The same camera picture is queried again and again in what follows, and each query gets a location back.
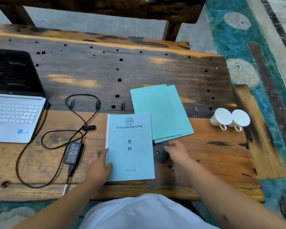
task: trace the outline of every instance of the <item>person's right arm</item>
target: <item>person's right arm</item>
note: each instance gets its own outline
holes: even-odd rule
[[[192,159],[181,142],[174,140],[169,145],[164,146],[164,149],[182,167],[201,200],[222,228],[286,229],[285,220]]]

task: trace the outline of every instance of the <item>silver laptop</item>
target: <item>silver laptop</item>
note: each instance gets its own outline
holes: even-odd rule
[[[0,142],[28,143],[45,102],[30,54],[0,49]]]

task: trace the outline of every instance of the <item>laptop keyboard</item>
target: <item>laptop keyboard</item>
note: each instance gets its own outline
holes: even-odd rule
[[[39,104],[0,103],[0,122],[32,124]]]

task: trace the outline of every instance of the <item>cup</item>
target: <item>cup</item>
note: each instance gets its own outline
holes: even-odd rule
[[[232,112],[232,123],[229,127],[234,127],[236,131],[240,132],[242,127],[248,126],[250,124],[250,117],[243,110],[236,109]]]
[[[227,130],[227,125],[233,121],[232,114],[225,108],[216,109],[214,115],[211,117],[210,122],[214,126],[219,126],[222,130]]]

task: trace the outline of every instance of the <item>laptop screen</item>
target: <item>laptop screen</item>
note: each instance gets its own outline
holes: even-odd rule
[[[0,49],[0,91],[30,96],[44,93],[28,52]]]

